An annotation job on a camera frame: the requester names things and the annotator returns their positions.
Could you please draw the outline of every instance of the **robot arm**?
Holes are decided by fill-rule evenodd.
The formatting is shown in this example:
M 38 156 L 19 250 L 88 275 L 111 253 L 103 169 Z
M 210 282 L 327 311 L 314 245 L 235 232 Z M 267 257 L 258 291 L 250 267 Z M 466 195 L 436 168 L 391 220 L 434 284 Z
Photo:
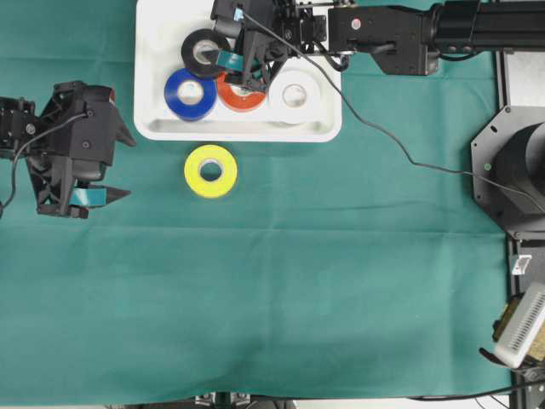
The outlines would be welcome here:
M 26 159 L 38 214 L 86 219 L 90 209 L 129 194 L 94 185 L 112 166 L 116 141 L 135 146 L 113 89 L 57 84 L 42 115 L 34 111 L 33 102 L 0 98 L 0 157 Z M 14 190 L 0 215 L 13 197 Z
M 327 19 L 314 15 L 314 8 L 324 6 L 330 7 Z M 244 13 L 302 53 L 326 57 L 339 71 L 358 52 L 370 54 L 386 74 L 425 76 L 435 73 L 439 59 L 448 59 L 447 55 L 545 51 L 543 1 L 454 0 L 422 11 L 402 6 L 361 7 L 352 0 L 215 0 L 211 15 L 215 31 L 236 39 L 234 52 L 244 58 L 243 71 L 230 72 L 227 81 L 261 92 L 295 53 L 244 21 Z M 326 40 L 329 49 L 322 45 Z M 256 71 L 262 72 L 258 78 Z

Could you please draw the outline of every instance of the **white device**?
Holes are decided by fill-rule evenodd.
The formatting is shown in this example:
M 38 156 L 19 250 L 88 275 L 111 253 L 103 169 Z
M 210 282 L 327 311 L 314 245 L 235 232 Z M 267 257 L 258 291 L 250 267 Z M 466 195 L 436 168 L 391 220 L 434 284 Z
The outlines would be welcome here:
M 508 322 L 494 349 L 498 359 L 518 368 L 545 322 L 545 285 L 534 282 Z

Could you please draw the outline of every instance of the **tape roll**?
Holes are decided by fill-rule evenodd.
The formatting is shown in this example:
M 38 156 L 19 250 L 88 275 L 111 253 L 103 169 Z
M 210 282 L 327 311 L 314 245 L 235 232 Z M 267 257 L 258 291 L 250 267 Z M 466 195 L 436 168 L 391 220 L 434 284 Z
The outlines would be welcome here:
M 185 68 L 172 74 L 164 86 L 167 105 L 185 121 L 198 121 L 207 116 L 217 97 L 215 81 L 195 77 Z
M 305 72 L 281 72 L 269 88 L 268 99 L 278 120 L 286 124 L 303 124 L 319 118 L 322 105 L 320 87 Z
M 225 68 L 212 64 L 202 54 L 213 50 L 231 51 L 231 45 L 225 37 L 212 30 L 197 30 L 187 36 L 181 46 L 181 58 L 193 75 L 202 79 L 216 79 Z
M 83 189 L 75 187 L 70 205 L 80 207 L 102 207 L 107 204 L 108 191 L 105 187 Z
M 217 164 L 221 174 L 215 181 L 207 181 L 201 174 L 206 164 Z M 231 192 L 237 182 L 237 161 L 224 147 L 205 145 L 193 151 L 186 161 L 184 175 L 187 185 L 200 197 L 219 199 Z
M 259 108 L 267 96 L 261 92 L 249 92 L 226 83 L 226 74 L 223 73 L 218 77 L 218 94 L 221 102 L 227 108 L 235 112 L 250 112 Z
M 220 51 L 217 65 L 227 70 L 242 72 L 244 71 L 244 57 L 235 53 Z

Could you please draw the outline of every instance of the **white tray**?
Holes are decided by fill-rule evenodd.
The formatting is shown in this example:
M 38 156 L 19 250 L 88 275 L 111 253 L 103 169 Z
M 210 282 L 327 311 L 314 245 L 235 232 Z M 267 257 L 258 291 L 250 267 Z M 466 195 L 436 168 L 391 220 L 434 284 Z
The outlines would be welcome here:
M 341 97 L 307 61 L 291 59 L 285 69 L 312 75 L 320 86 L 322 104 L 316 122 L 287 125 L 266 103 L 253 112 L 233 112 L 218 99 L 205 119 L 178 119 L 164 101 L 169 76 L 183 67 L 181 45 L 191 32 L 212 28 L 213 0 L 139 0 L 136 6 L 135 126 L 156 141 L 326 142 L 342 127 Z M 316 59 L 341 87 L 341 74 Z

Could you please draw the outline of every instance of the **yellow tape roll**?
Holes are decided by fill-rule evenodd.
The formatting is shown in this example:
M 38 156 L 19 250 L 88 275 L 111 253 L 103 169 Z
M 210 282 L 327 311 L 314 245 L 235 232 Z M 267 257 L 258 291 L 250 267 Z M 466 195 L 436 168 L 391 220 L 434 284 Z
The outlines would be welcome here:
M 201 175 L 206 164 L 217 164 L 221 175 L 215 181 L 207 181 Z M 223 147 L 205 145 L 193 151 L 186 161 L 184 174 L 189 187 L 199 196 L 206 199 L 218 199 L 235 186 L 238 167 L 235 158 Z

